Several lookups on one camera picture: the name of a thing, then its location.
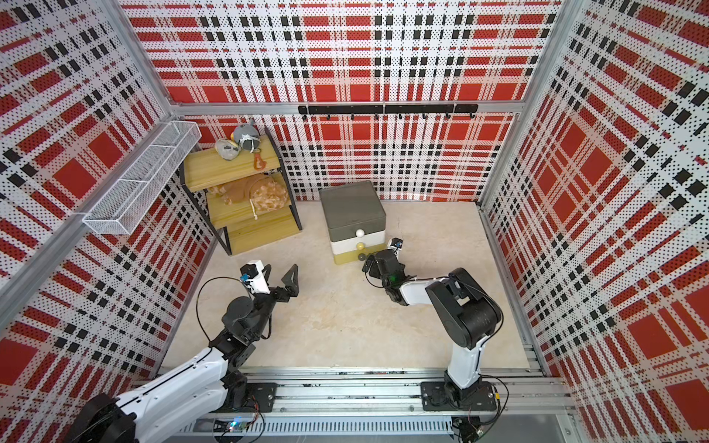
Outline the white drawer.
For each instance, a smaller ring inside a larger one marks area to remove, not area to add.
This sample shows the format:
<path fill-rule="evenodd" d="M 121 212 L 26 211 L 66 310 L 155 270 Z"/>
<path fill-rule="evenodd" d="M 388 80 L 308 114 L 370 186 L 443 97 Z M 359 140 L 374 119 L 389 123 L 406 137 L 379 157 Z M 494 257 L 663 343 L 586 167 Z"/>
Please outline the white drawer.
<path fill-rule="evenodd" d="M 363 248 L 376 247 L 385 243 L 385 231 L 364 234 L 363 236 L 353 236 L 345 240 L 332 242 L 332 253 L 341 255 L 353 251 L 357 251 L 358 245 L 363 245 Z"/>

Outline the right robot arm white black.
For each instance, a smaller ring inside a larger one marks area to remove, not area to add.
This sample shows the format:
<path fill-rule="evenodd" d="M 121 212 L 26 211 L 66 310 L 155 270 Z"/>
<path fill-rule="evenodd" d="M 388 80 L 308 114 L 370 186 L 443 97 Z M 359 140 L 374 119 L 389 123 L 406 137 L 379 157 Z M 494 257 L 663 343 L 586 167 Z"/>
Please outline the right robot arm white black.
<path fill-rule="evenodd" d="M 482 380 L 483 352 L 504 323 L 499 304 L 470 273 L 457 268 L 448 275 L 419 279 L 405 273 L 399 251 L 388 248 L 370 254 L 363 273 L 380 280 L 380 289 L 401 306 L 432 306 L 452 340 L 452 357 L 445 372 L 450 391 L 464 394 Z"/>

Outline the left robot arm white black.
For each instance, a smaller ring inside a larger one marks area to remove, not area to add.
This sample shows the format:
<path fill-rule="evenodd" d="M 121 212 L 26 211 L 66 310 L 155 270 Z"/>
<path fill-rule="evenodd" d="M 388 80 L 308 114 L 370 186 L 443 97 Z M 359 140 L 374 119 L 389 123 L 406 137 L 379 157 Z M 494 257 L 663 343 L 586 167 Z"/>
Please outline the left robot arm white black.
<path fill-rule="evenodd" d="M 232 408 L 263 417 L 273 409 L 277 386 L 250 383 L 240 368 L 273 331 L 273 310 L 299 294 L 298 267 L 271 287 L 271 268 L 259 260 L 240 270 L 247 293 L 230 302 L 223 329 L 183 365 L 117 397 L 89 400 L 66 434 L 67 442 L 164 442 L 190 422 Z"/>

